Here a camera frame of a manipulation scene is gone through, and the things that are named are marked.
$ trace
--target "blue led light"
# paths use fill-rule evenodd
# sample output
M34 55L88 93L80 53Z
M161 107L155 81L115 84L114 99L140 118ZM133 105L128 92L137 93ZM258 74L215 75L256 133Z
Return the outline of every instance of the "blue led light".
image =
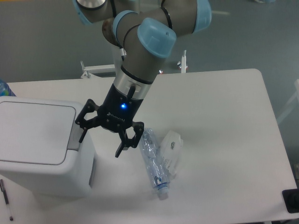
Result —
M122 104L122 105L121 105L121 108L122 108L122 109L126 109L126 108L127 108L127 105L126 105L126 104Z

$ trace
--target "white table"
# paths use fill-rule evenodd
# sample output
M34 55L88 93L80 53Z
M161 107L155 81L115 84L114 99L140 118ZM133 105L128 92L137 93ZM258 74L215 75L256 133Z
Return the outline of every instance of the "white table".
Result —
M113 78L11 83L17 96L101 104ZM114 158L118 134L90 130L98 167L88 198L33 194L4 178L20 224L234 224L298 218L282 190L296 188L261 73L232 70L160 75L135 121L184 149L169 197L152 192L139 149ZM0 222L8 224L4 202Z

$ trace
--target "gripper logo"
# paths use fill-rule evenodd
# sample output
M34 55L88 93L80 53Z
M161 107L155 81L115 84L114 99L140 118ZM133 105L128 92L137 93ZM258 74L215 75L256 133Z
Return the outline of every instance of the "gripper logo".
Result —
M118 120L125 121L125 119L123 119L123 118L119 118L119 117L117 117L117 116L113 115L113 114L112 114L112 113L110 113L110 112L107 114L107 116L110 116L110 117L116 118L116 119L118 119Z

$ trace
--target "plastic bottle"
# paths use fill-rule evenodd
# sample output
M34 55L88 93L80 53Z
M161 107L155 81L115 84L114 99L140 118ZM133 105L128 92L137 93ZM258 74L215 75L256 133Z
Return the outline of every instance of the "plastic bottle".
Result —
M0 79L0 97L3 96L15 97L15 94L10 90L8 84Z
M163 159L160 156L159 146L152 129L144 129L139 142L139 148L152 187L158 190L159 195L168 193L168 183L170 180L164 168Z

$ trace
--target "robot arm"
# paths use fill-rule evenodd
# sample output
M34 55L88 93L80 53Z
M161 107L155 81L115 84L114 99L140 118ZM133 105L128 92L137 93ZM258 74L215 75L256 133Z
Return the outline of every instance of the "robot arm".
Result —
M163 0L161 8L138 14L125 10L132 7L124 0L74 0L82 21L97 22L115 17L113 34L126 52L121 71L116 75L102 106L88 100L76 123L87 130L102 126L118 133L121 144L116 151L137 147L144 130L142 122L133 122L143 99L154 82L159 69L171 54L177 36L191 34L209 26L211 8L208 0ZM98 116L84 116L97 111ZM134 128L129 139L126 130Z

